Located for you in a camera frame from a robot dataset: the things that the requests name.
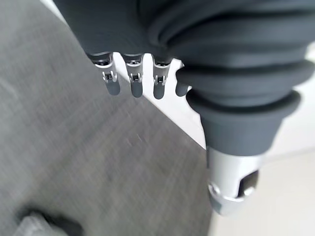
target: metal connector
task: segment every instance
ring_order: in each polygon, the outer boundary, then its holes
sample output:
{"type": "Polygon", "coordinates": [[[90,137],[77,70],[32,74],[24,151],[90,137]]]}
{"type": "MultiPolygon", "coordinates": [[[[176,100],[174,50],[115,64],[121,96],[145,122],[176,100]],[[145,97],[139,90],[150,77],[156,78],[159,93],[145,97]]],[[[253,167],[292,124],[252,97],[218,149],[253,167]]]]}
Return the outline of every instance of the metal connector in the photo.
{"type": "Polygon", "coordinates": [[[131,83],[142,82],[142,76],[143,76],[142,60],[129,61],[128,63],[126,63],[126,68],[127,68],[128,76],[131,83]]]}
{"type": "Polygon", "coordinates": [[[117,81],[117,72],[113,61],[111,61],[107,65],[100,65],[96,63],[94,65],[102,72],[103,80],[106,83],[117,81]]]}
{"type": "Polygon", "coordinates": [[[165,85],[170,65],[170,63],[156,62],[153,58],[153,80],[155,85],[165,85]]]}
{"type": "Polygon", "coordinates": [[[263,156],[233,156],[207,148],[209,197],[213,210],[229,215],[256,189],[263,156]]]}
{"type": "Polygon", "coordinates": [[[118,95],[120,93],[120,85],[118,80],[118,73],[116,71],[113,53],[101,53],[97,55],[88,55],[93,64],[103,75],[108,92],[111,95],[118,95]]]}

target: dark object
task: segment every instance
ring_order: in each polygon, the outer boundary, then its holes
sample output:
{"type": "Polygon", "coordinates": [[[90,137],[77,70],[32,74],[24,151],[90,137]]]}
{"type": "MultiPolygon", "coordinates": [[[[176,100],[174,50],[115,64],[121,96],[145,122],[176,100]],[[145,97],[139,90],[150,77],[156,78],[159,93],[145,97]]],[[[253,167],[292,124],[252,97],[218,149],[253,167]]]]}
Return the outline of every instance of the dark object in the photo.
{"type": "Polygon", "coordinates": [[[23,218],[30,216],[31,214],[42,216],[48,224],[62,229],[68,236],[84,236],[84,230],[78,222],[63,215],[50,215],[37,207],[23,209],[17,214],[17,218],[19,222],[21,222],[23,218]]]}

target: prosthetic hand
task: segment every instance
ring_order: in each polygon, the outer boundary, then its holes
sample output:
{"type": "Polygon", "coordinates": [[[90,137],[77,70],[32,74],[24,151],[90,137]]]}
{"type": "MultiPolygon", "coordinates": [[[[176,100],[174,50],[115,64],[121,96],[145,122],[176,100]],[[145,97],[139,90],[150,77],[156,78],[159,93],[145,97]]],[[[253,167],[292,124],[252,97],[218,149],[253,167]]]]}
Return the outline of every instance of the prosthetic hand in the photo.
{"type": "Polygon", "coordinates": [[[142,95],[143,54],[154,61],[161,99],[172,58],[178,95],[200,114],[212,207],[227,215],[256,188],[263,154],[298,106],[292,88],[314,65],[310,0],[54,0],[110,94],[120,91],[112,52],[122,54],[131,91],[142,95]]]}

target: gray fabric surface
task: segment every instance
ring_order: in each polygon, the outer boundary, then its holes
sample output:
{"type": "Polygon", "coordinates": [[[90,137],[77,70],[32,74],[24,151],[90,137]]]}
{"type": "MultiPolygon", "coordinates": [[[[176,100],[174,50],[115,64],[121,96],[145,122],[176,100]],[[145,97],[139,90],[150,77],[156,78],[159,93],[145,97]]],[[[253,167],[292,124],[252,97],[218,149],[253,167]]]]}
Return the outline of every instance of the gray fabric surface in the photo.
{"type": "Polygon", "coordinates": [[[127,82],[110,96],[39,1],[0,11],[0,235],[34,204],[88,236],[205,236],[205,151],[127,82]]]}

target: ribbed rubber sleeve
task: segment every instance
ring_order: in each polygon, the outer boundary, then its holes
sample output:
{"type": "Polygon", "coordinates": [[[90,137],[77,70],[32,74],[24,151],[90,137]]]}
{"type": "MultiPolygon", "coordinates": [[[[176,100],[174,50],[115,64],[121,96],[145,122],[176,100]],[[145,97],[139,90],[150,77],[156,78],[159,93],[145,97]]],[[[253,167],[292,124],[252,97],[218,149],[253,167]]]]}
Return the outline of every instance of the ribbed rubber sleeve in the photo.
{"type": "Polygon", "coordinates": [[[314,65],[314,0],[55,0],[88,54],[181,59],[180,84],[200,113],[208,146],[265,152],[297,107],[292,88],[314,65]]]}

